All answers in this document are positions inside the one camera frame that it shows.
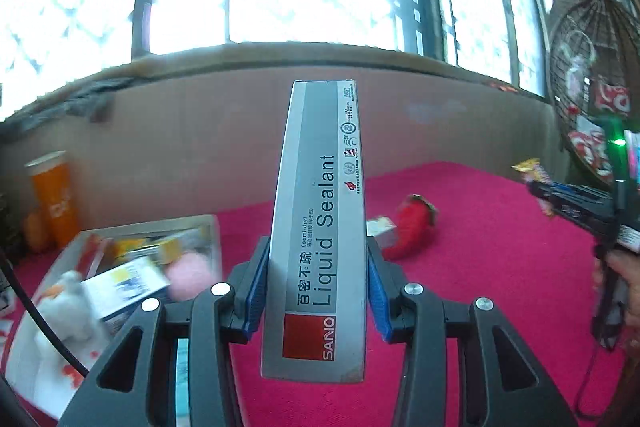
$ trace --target orange tumbler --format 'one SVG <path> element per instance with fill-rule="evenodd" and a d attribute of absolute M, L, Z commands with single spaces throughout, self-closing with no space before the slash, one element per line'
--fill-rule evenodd
<path fill-rule="evenodd" d="M 80 232 L 76 208 L 71 197 L 69 167 L 65 152 L 56 151 L 27 163 L 31 181 L 49 226 L 60 248 Z"/>

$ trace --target triangular cutout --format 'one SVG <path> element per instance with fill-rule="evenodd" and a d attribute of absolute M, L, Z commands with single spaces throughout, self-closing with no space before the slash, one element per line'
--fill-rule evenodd
<path fill-rule="evenodd" d="M 136 375 L 136 363 L 142 330 L 132 328 L 127 337 L 120 343 L 116 351 L 104 366 L 97 378 L 98 386 L 104 389 L 113 389 L 121 393 L 128 393 L 133 389 L 133 379 Z"/>
<path fill-rule="evenodd" d="M 517 391 L 535 386 L 538 379 L 507 334 L 499 327 L 494 327 L 493 332 L 502 388 L 505 391 Z"/>

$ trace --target white plush toy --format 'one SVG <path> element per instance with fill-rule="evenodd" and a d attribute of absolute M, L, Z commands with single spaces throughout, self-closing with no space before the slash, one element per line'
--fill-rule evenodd
<path fill-rule="evenodd" d="M 85 342 L 94 333 L 95 320 L 80 284 L 81 280 L 82 276 L 77 271 L 63 273 L 58 283 L 45 292 L 37 306 L 61 341 Z M 55 349 L 42 331 L 38 330 L 35 341 L 43 358 L 53 355 L 52 349 Z"/>

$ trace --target red square logo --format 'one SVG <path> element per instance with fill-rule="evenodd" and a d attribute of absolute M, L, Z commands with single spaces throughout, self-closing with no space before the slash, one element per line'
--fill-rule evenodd
<path fill-rule="evenodd" d="M 333 360 L 335 317 L 333 315 L 284 315 L 282 356 L 287 359 Z"/>

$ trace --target pink ball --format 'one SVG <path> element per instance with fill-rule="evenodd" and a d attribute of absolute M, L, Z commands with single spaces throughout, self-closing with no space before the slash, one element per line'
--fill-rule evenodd
<path fill-rule="evenodd" d="M 174 301 L 193 299 L 203 290 L 219 282 L 211 272 L 209 259 L 198 252 L 186 251 L 171 263 L 164 274 L 171 283 L 169 296 Z"/>

